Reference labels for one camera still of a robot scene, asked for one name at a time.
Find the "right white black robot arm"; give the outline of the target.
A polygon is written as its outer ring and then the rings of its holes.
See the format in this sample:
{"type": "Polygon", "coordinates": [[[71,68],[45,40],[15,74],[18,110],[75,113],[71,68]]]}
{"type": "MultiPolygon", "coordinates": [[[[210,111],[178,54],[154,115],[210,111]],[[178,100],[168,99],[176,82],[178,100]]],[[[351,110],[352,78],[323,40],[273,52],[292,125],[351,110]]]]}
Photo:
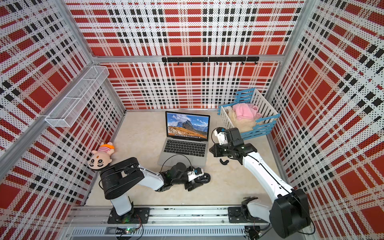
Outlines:
{"type": "Polygon", "coordinates": [[[268,198],[249,198],[242,202],[241,215],[245,221],[259,218],[271,225],[281,238],[287,238],[314,222],[310,217],[306,193],[294,189],[282,180],[263,160],[258,150],[245,143],[237,128],[216,128],[217,141],[210,148],[215,158],[237,160],[249,170],[266,191],[268,198]]]}

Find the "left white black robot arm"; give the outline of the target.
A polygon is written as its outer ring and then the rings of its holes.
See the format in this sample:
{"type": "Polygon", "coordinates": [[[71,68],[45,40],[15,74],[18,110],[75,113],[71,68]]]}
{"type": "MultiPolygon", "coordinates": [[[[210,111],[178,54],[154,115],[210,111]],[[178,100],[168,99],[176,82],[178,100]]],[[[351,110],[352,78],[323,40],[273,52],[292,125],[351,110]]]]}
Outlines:
{"type": "Polygon", "coordinates": [[[137,158],[132,157],[100,172],[101,185],[105,199],[111,201],[113,208],[108,224],[146,224],[150,208],[135,208],[127,192],[136,185],[148,187],[156,192],[164,192],[174,185],[183,185],[192,190],[207,184],[211,176],[201,168],[176,163],[169,170],[160,173],[143,168],[137,158]]]}

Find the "black wireless mouse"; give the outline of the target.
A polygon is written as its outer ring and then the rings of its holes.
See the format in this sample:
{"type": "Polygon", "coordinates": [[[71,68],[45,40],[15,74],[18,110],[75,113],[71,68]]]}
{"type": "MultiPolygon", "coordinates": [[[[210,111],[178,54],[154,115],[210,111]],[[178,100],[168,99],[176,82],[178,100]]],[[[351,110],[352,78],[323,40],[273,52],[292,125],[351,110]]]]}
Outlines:
{"type": "Polygon", "coordinates": [[[211,181],[211,176],[208,173],[205,173],[204,175],[199,176],[196,180],[197,183],[201,183],[201,184],[207,184],[210,181],[211,181]]]}

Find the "black mouse battery cover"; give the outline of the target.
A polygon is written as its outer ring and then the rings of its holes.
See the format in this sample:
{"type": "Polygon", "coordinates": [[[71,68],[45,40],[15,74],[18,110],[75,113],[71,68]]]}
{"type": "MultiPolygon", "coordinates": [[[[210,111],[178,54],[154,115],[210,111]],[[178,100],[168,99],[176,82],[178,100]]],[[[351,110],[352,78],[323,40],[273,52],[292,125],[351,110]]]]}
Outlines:
{"type": "Polygon", "coordinates": [[[219,159],[220,163],[224,166],[228,165],[228,163],[230,162],[229,160],[225,160],[223,161],[223,159],[219,159]]]}

